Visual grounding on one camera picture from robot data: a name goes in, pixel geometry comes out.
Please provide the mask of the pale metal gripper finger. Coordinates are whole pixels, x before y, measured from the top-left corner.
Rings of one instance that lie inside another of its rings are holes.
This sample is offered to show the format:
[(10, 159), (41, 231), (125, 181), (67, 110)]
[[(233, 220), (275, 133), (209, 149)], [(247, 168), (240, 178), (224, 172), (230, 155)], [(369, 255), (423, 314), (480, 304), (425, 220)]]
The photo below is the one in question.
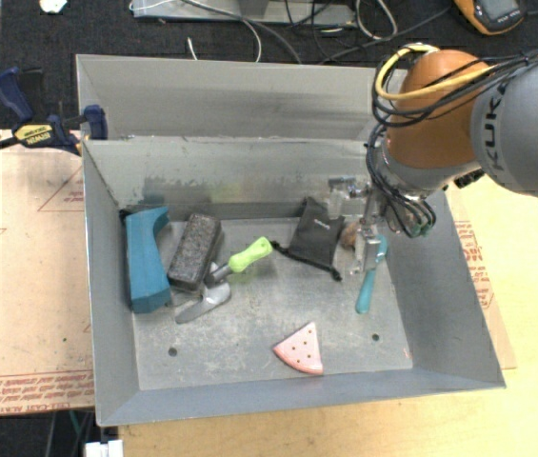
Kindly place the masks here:
[(349, 273), (360, 274), (366, 270), (367, 243), (365, 241), (356, 242), (353, 246), (353, 261)]
[(383, 258), (383, 237), (374, 236), (366, 240), (365, 270), (376, 269)]

